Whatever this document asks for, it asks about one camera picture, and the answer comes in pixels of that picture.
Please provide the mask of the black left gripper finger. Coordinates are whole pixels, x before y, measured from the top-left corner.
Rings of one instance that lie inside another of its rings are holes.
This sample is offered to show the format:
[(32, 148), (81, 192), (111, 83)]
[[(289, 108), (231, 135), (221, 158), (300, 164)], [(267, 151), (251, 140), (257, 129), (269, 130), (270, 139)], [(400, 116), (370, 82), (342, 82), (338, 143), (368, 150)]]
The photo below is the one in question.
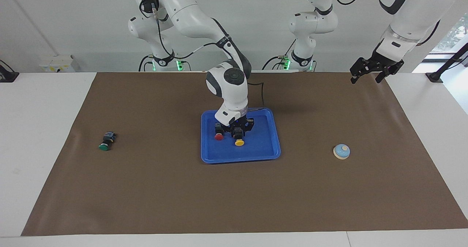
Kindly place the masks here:
[(403, 65), (403, 60), (390, 66), (379, 64), (380, 73), (376, 76), (376, 82), (380, 83), (385, 77), (388, 77), (389, 75), (395, 75)]
[(361, 76), (368, 74), (367, 60), (364, 59), (364, 57), (358, 58), (358, 60), (351, 66), (350, 72), (352, 75), (350, 81), (352, 84), (356, 84)]

